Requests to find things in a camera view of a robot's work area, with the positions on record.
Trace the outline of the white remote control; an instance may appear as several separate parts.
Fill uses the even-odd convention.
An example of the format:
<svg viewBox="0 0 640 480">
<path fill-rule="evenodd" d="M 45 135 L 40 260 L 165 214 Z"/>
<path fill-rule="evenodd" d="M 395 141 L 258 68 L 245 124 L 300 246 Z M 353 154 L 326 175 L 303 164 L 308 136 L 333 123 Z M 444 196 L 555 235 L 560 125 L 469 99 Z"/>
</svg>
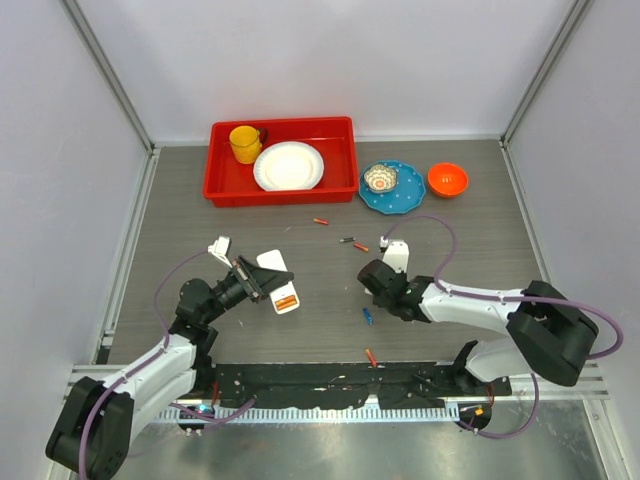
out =
<svg viewBox="0 0 640 480">
<path fill-rule="evenodd" d="M 287 266 L 285 264 L 284 257 L 281 251 L 278 249 L 273 249 L 264 252 L 257 256 L 257 263 L 260 267 L 267 270 L 276 271 L 279 274 L 277 282 L 273 283 L 269 287 L 269 299 L 275 313 L 278 315 L 284 315 L 299 308 L 301 305 L 300 298 L 294 287 L 293 278 L 291 277 L 290 272 L 287 270 Z M 298 304 L 293 307 L 278 311 L 276 309 L 276 302 L 289 296 L 295 296 Z"/>
</svg>

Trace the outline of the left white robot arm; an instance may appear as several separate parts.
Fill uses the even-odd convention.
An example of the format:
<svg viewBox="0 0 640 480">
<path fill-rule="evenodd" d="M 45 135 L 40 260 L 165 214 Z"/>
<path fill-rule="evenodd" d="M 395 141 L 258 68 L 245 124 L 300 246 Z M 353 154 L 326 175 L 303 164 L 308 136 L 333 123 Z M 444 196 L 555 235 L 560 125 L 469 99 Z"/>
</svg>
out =
<svg viewBox="0 0 640 480">
<path fill-rule="evenodd" d="M 286 289 L 294 275 L 277 249 L 255 262 L 239 256 L 215 285 L 183 284 L 173 323 L 162 340 L 129 366 L 102 380 L 84 376 L 68 394 L 45 448 L 46 456 L 82 479 L 110 479 L 130 445 L 158 413 L 187 394 L 205 397 L 213 385 L 209 355 L 213 321 L 244 300 L 260 303 Z"/>
</svg>

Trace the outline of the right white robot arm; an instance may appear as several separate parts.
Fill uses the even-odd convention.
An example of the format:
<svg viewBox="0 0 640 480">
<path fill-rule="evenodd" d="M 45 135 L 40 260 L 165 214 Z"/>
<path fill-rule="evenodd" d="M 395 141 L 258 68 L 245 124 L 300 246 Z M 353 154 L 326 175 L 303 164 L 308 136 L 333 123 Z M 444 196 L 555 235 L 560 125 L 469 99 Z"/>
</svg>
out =
<svg viewBox="0 0 640 480">
<path fill-rule="evenodd" d="M 497 340 L 467 342 L 456 356 L 450 382 L 465 395 L 502 377 L 535 373 L 564 387 L 574 386 L 598 335 L 595 323 L 576 307 L 559 305 L 563 296 L 542 281 L 524 290 L 533 296 L 514 302 L 488 290 L 437 284 L 428 276 L 409 280 L 380 259 L 369 262 L 357 280 L 373 304 L 404 321 L 456 323 L 493 331 Z"/>
</svg>

